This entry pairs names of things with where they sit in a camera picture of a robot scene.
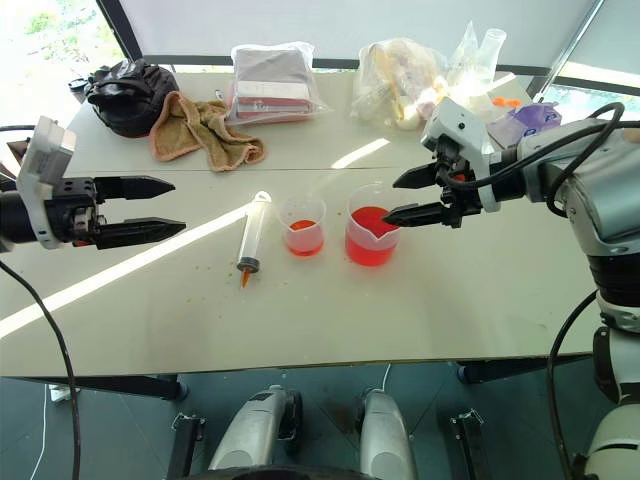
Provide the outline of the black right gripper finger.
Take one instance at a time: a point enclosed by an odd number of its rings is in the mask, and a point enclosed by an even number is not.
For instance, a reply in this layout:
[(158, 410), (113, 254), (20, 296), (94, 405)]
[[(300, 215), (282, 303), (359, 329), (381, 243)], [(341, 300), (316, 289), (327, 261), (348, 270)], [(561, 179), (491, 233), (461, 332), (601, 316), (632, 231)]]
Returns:
[(398, 177), (392, 184), (398, 189), (422, 189), (437, 182), (438, 168), (435, 163), (411, 168)]
[(440, 202), (428, 204), (407, 204), (389, 211), (382, 220), (393, 226), (413, 228), (440, 224), (448, 209)]

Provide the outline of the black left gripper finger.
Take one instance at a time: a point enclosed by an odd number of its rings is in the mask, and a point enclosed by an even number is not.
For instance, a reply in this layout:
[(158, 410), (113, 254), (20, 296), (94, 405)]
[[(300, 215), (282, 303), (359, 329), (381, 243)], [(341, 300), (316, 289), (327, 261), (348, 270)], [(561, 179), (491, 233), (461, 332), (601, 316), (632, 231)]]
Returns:
[(172, 183), (150, 176), (95, 177), (94, 185), (101, 202), (150, 199), (175, 190)]
[(128, 219), (101, 226), (94, 234), (94, 245), (103, 250), (161, 242), (185, 228), (184, 222), (158, 217)]

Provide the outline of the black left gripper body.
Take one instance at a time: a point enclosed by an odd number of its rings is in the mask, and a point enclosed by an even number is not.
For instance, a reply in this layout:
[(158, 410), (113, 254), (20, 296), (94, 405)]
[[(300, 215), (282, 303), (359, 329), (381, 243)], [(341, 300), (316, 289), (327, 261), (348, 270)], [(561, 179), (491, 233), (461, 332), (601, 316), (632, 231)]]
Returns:
[(47, 201), (47, 218), (56, 240), (103, 249), (98, 206), (105, 201), (102, 178), (62, 178)]

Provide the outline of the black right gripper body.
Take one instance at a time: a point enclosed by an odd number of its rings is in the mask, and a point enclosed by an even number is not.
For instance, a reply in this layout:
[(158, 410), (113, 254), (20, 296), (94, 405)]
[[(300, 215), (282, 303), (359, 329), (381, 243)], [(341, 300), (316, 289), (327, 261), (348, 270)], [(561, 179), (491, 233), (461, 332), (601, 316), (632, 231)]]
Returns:
[(465, 216), (477, 215), (482, 204), (476, 189), (454, 187), (455, 182), (475, 179), (469, 162), (460, 156), (460, 146), (449, 137), (440, 137), (436, 145), (436, 184), (442, 188), (441, 224), (459, 228)]

